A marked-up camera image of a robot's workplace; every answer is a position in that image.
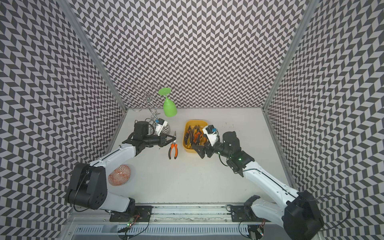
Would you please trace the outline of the orange black long-nose pliers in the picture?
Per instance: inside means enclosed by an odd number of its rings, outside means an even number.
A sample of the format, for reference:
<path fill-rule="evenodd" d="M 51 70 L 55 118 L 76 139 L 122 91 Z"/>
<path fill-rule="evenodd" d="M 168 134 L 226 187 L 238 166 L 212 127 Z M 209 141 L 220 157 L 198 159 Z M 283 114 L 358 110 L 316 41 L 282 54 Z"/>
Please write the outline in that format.
<path fill-rule="evenodd" d="M 203 132 L 200 125 L 196 125 L 193 131 L 192 146 L 200 146 L 202 142 Z"/>

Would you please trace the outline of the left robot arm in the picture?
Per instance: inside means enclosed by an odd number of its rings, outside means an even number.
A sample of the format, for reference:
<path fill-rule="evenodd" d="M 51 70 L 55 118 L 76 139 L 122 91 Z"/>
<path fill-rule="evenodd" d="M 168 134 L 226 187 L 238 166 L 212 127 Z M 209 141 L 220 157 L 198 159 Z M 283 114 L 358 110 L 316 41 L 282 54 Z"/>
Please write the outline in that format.
<path fill-rule="evenodd" d="M 134 131 L 116 150 L 95 161 L 76 164 L 66 191 L 65 202 L 74 207 L 133 216 L 136 210 L 135 200 L 111 193 L 108 190 L 108 175 L 126 161 L 135 158 L 145 148 L 165 147 L 177 139 L 175 134 L 150 135 L 149 128 L 149 122 L 135 122 Z"/>

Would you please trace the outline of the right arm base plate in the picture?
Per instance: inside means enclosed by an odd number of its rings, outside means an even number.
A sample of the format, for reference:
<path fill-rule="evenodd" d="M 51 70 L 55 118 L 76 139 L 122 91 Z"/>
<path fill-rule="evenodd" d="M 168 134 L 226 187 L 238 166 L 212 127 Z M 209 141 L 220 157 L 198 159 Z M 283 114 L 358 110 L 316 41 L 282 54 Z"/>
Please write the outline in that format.
<path fill-rule="evenodd" d="M 250 207 L 245 207 L 243 205 L 226 205 L 226 210 L 230 213 L 232 222 L 256 222 L 261 223 L 262 218 L 259 218 L 255 215 Z"/>

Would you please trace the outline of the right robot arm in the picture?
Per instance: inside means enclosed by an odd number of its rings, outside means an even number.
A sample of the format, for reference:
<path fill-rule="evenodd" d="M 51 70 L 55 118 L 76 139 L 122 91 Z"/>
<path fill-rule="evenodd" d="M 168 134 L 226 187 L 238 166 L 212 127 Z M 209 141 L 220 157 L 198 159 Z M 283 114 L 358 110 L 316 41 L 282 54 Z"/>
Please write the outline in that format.
<path fill-rule="evenodd" d="M 266 219 L 282 227 L 292 240 L 311 240 L 323 228 L 324 220 L 315 197 L 308 191 L 299 192 L 279 181 L 242 150 L 236 132 L 225 132 L 222 137 L 210 125 L 203 128 L 207 142 L 193 146 L 201 158 L 217 154 L 226 158 L 226 165 L 241 177 L 258 185 L 272 198 L 272 202 L 252 196 L 245 202 L 249 216 Z"/>

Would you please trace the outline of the yellow storage box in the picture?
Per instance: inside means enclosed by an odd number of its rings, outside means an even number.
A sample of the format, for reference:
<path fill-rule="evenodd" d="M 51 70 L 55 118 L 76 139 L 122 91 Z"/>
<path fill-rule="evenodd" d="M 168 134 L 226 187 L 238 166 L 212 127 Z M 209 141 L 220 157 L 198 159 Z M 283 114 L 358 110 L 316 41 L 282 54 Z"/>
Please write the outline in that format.
<path fill-rule="evenodd" d="M 186 123 L 183 147 L 188 153 L 196 153 L 195 146 L 204 146 L 208 139 L 203 133 L 203 128 L 208 125 L 203 120 L 190 120 Z"/>

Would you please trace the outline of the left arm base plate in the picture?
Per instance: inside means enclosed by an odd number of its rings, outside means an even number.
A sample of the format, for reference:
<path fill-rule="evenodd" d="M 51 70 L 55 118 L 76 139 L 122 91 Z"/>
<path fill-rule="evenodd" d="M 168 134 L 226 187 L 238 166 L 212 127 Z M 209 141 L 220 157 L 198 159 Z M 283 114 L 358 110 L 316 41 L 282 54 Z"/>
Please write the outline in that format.
<path fill-rule="evenodd" d="M 125 212 L 111 212 L 110 222 L 148 222 L 152 215 L 153 206 L 144 205 L 129 208 Z"/>

